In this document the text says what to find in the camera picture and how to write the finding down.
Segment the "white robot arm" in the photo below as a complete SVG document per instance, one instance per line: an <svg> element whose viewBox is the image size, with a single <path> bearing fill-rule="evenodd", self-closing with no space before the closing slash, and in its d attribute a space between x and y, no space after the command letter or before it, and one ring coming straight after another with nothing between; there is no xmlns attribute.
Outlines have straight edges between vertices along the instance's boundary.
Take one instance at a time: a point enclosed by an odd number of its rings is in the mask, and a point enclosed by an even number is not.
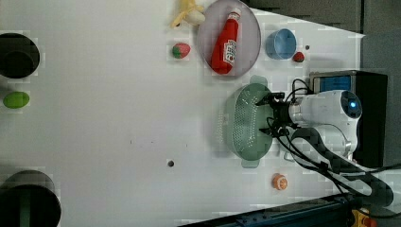
<svg viewBox="0 0 401 227"><path fill-rule="evenodd" d="M355 94L333 90L286 101L282 93L269 93L256 104L272 109L262 132L277 139L286 137L288 151L297 164L369 204L400 210L400 167L372 169L350 159L358 146L362 117L362 105Z"/></svg>

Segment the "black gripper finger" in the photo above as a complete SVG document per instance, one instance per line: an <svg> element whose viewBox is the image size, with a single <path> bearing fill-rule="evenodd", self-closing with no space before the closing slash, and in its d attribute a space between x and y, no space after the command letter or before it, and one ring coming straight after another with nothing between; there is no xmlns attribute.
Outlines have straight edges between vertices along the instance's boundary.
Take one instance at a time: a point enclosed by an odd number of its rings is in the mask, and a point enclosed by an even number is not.
<svg viewBox="0 0 401 227"><path fill-rule="evenodd" d="M273 130L270 128L267 129L260 129L261 132L265 133L268 136L273 136Z"/></svg>
<svg viewBox="0 0 401 227"><path fill-rule="evenodd" d="M256 103L256 106L269 105L273 99L272 93L268 93Z"/></svg>

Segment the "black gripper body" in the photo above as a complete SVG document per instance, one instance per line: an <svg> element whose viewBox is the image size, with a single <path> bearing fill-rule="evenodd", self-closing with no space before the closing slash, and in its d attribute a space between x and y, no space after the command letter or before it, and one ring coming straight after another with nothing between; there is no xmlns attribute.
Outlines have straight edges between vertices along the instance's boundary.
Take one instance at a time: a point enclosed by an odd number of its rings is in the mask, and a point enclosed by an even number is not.
<svg viewBox="0 0 401 227"><path fill-rule="evenodd" d="M272 134L274 136L289 135L287 127L294 130L298 128L298 125L289 116L290 102L285 101L284 93L272 93L271 95L270 107L273 110Z"/></svg>

